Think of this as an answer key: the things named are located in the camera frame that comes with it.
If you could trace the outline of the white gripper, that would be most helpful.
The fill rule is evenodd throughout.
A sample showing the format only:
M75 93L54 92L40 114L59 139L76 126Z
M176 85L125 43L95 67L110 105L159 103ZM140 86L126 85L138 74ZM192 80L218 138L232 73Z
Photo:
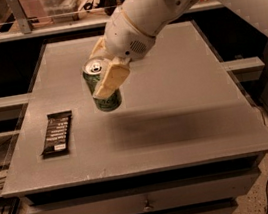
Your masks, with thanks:
M145 57L155 41L153 36L141 32L124 12L114 12L106 24L104 37L99 38L89 56L111 60L101 71L93 97L101 100L111 97L130 74L130 61Z

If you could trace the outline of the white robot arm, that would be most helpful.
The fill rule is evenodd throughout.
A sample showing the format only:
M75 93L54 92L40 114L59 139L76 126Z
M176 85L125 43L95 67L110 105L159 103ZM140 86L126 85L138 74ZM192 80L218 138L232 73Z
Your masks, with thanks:
M124 0L107 21L91 56L108 59L93 97L110 97L130 74L129 63L146 56L164 26L199 0ZM268 37L268 0L214 0Z

